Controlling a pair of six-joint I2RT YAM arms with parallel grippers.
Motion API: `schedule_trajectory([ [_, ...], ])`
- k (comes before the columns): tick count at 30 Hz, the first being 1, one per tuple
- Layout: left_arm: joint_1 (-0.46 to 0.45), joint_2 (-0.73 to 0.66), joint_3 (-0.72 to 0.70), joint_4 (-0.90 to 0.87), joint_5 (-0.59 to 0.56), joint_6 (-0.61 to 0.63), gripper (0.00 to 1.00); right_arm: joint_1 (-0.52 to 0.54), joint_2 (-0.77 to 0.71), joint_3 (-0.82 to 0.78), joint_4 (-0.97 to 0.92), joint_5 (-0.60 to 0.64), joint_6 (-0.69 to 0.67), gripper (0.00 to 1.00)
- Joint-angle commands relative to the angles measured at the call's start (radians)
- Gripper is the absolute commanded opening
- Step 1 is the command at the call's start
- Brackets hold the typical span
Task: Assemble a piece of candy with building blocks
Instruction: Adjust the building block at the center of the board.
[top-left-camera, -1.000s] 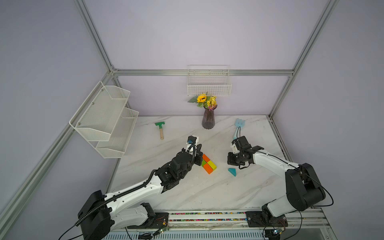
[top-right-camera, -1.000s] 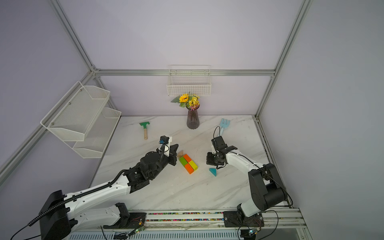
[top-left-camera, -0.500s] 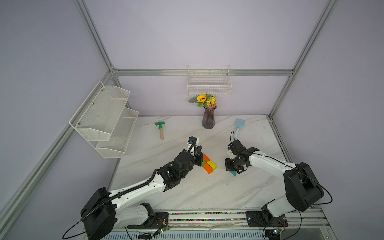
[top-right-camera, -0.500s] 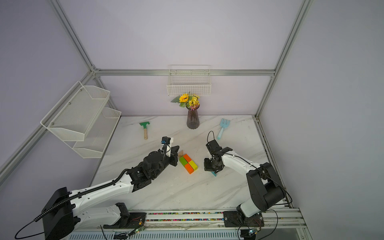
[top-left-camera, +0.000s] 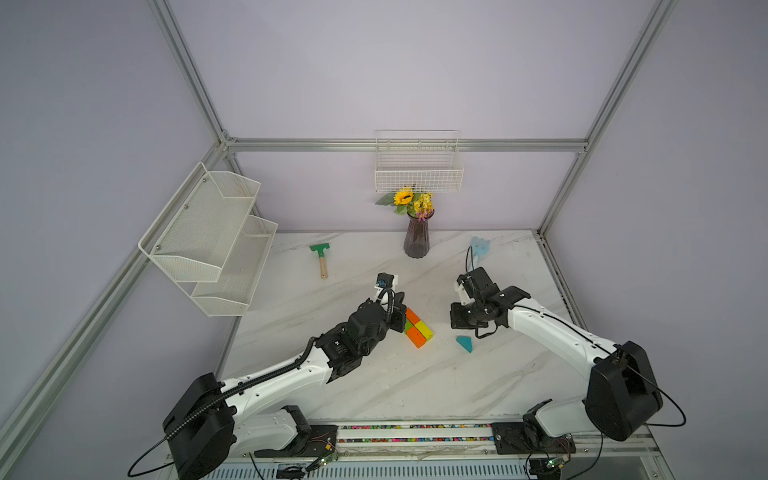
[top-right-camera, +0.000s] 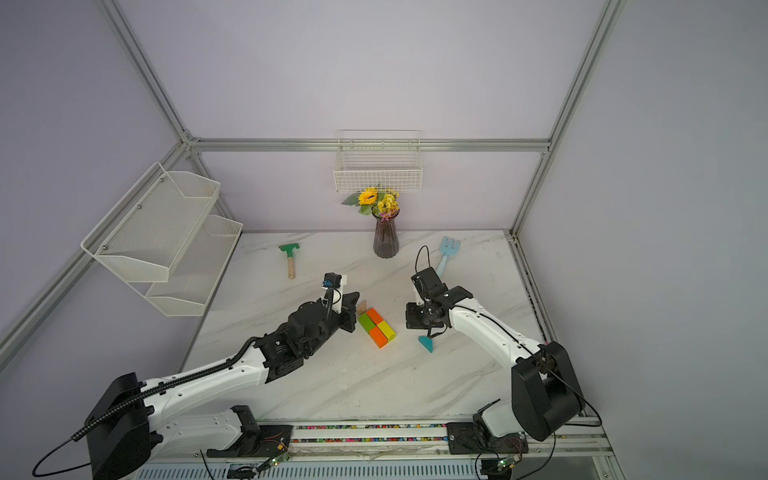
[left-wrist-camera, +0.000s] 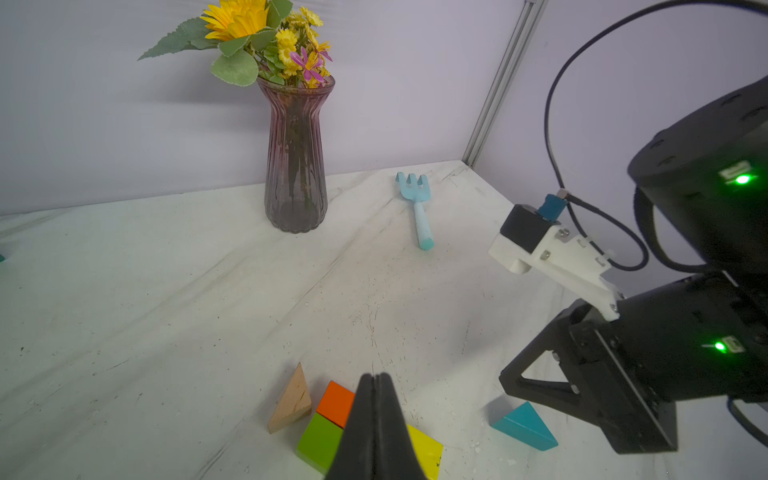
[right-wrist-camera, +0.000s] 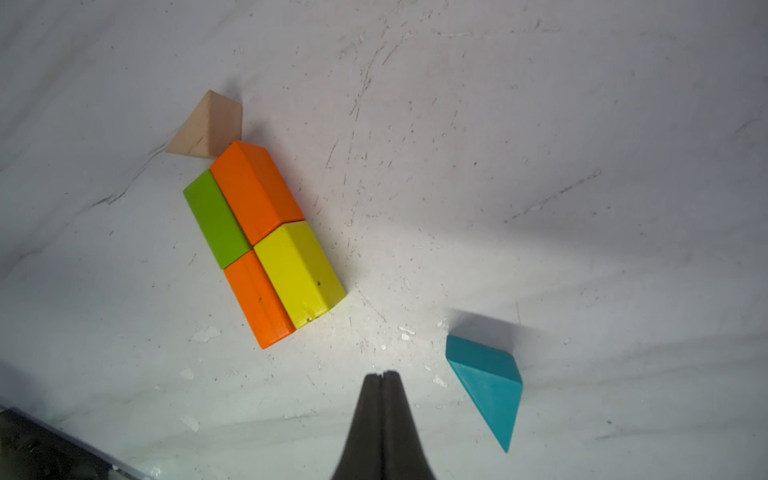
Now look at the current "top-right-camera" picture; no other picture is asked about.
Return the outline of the teal block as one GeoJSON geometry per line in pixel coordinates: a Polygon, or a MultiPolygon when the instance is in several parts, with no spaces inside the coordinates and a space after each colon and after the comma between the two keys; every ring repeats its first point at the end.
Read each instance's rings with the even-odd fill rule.
{"type": "Polygon", "coordinates": [[[430,353],[434,351],[433,340],[427,336],[420,336],[419,343],[430,353]]]}

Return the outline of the yellow rectangular block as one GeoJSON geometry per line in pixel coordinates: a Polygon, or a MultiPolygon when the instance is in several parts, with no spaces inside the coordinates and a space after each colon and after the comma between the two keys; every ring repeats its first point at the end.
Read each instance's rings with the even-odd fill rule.
{"type": "Polygon", "coordinates": [[[378,329],[381,331],[381,333],[385,336],[388,342],[391,342],[396,337],[396,332],[392,329],[392,327],[386,322],[382,321],[377,325],[378,329]]]}

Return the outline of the orange block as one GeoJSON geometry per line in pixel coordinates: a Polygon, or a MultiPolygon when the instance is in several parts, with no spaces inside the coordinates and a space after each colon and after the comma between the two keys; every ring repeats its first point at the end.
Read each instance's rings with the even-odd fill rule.
{"type": "Polygon", "coordinates": [[[366,314],[376,325],[379,325],[384,321],[383,317],[374,308],[368,309],[366,314]]]}
{"type": "Polygon", "coordinates": [[[389,343],[387,336],[377,326],[369,330],[368,335],[379,349],[383,348],[389,343]]]}

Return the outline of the green rectangular block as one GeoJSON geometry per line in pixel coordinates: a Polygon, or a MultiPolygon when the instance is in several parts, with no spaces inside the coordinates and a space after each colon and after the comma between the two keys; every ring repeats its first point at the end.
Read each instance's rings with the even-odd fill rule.
{"type": "Polygon", "coordinates": [[[371,319],[371,317],[367,313],[362,313],[358,316],[358,322],[362,326],[362,328],[365,330],[366,333],[369,333],[371,330],[375,329],[377,325],[375,322],[371,319]]]}

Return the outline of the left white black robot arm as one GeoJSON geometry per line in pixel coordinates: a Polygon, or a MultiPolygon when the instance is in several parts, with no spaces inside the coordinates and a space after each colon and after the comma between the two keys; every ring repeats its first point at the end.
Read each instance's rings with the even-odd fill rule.
{"type": "Polygon", "coordinates": [[[192,412],[300,368],[338,330],[354,331],[359,299],[357,292],[329,289],[300,305],[274,332],[248,338],[224,360],[144,382],[135,374],[114,380],[73,436],[87,441],[93,478],[121,479],[154,457],[188,450],[215,458],[279,454],[290,428],[263,430],[246,405],[217,414],[192,412]]]}

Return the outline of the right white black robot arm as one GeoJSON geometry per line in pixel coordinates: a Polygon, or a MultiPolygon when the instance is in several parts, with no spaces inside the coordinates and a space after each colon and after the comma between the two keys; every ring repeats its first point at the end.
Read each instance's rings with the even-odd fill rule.
{"type": "Polygon", "coordinates": [[[586,407],[566,349],[542,343],[503,323],[461,286],[448,287],[434,268],[411,277],[418,300],[406,304],[406,327],[432,338],[449,329],[465,335],[510,373],[510,399],[479,411],[479,423],[501,438],[524,433],[543,441],[586,407]]]}

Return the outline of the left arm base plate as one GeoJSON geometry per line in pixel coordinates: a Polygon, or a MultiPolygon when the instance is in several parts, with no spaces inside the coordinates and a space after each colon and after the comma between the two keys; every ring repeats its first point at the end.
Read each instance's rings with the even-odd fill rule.
{"type": "Polygon", "coordinates": [[[231,411],[240,422],[238,436],[225,449],[208,449],[210,458],[276,458],[288,451],[292,425],[259,424],[247,405],[235,405],[231,411]]]}

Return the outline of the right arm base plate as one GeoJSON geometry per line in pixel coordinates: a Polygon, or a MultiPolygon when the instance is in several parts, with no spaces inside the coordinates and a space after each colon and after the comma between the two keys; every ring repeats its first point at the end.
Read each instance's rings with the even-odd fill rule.
{"type": "Polygon", "coordinates": [[[449,422],[446,429],[451,455],[529,452],[526,433],[517,422],[510,401],[494,400],[475,412],[471,421],[449,422]]]}

